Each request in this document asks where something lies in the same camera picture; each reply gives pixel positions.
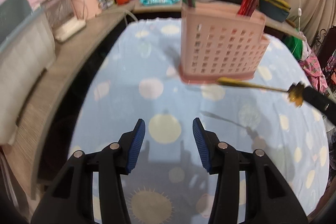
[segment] green cloth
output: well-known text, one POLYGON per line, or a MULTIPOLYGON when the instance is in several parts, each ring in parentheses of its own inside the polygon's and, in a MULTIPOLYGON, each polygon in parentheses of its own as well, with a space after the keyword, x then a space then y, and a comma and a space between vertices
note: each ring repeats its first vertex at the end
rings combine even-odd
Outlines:
POLYGON ((286 37, 283 43, 291 51, 296 60, 301 60, 302 57, 302 40, 296 37, 286 37))

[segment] table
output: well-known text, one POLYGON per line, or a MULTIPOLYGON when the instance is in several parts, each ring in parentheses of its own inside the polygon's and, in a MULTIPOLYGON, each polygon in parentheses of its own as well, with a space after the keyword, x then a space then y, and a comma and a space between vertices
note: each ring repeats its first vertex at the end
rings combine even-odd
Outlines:
MULTIPOLYGON (((105 15, 88 20, 82 31, 75 34, 63 45, 56 45, 57 59, 49 70, 37 80, 28 96, 26 105, 21 112, 14 144, 3 146, 11 170, 31 199, 35 199, 36 196, 42 150, 55 113, 83 64, 109 32, 124 18, 125 14, 121 10, 117 13, 110 13, 111 10, 118 8, 120 6, 112 6, 103 12, 105 15)), ((172 6, 144 7, 140 6, 139 0, 131 0, 121 8, 136 14, 179 12, 181 11, 181 2, 172 6)), ((299 35, 286 22, 276 22, 275 24, 269 18, 266 19, 266 25, 269 27, 290 35, 299 35)))
MULTIPOLYGON (((202 167, 192 133, 199 117, 206 130, 237 150, 263 149, 289 182, 305 212, 314 210, 328 179, 328 143, 321 114, 297 109, 276 92, 217 85, 186 85, 179 79, 181 21, 156 19, 130 24, 106 57, 80 111, 69 155, 100 151, 146 123, 135 169, 122 176, 132 223, 208 223, 217 175, 202 167)), ((308 80, 276 38, 252 82, 287 89, 308 80)), ((240 175, 239 221, 245 215, 240 175)), ((93 206, 100 221, 97 175, 93 206)))

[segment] white plastic box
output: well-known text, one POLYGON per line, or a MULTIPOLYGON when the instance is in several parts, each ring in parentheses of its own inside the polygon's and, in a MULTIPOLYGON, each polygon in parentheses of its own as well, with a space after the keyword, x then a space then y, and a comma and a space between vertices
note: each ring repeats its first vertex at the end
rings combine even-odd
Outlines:
POLYGON ((0 5, 0 145, 13 144, 27 95, 56 59, 43 10, 29 9, 27 0, 6 0, 0 5))

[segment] pink utensil holder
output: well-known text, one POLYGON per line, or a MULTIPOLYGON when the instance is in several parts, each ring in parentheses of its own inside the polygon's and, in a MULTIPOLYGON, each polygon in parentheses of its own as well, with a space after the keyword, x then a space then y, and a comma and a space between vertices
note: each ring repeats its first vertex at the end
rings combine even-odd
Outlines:
POLYGON ((269 40, 266 17, 237 15, 240 6, 227 3, 183 5, 180 77, 186 83, 213 83, 219 77, 252 79, 269 40))

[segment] black handle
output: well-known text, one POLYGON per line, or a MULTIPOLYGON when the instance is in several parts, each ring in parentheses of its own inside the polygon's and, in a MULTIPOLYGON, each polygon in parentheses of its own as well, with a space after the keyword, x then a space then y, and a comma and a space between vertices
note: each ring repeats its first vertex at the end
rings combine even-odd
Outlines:
POLYGON ((336 104, 311 86, 304 88, 303 99, 322 112, 332 124, 336 125, 336 104))

